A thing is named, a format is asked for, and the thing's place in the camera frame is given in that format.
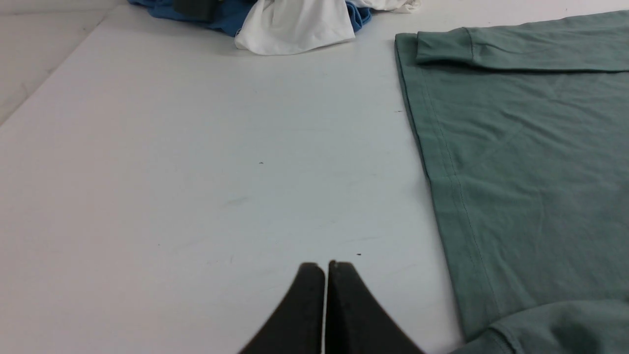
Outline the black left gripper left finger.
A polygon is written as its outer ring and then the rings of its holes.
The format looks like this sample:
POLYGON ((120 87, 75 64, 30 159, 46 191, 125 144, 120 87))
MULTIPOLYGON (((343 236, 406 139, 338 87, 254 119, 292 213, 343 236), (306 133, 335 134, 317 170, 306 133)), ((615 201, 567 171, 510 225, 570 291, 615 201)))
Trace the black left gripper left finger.
POLYGON ((321 267, 301 264, 283 300, 241 354, 319 354, 324 291, 321 267))

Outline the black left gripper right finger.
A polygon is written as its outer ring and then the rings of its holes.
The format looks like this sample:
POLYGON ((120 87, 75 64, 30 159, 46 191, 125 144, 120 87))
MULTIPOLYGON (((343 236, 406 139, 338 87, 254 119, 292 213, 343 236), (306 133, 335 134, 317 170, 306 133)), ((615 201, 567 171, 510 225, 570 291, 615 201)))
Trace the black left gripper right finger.
POLYGON ((397 326, 353 264, 331 261, 325 322, 327 354, 422 354, 397 326))

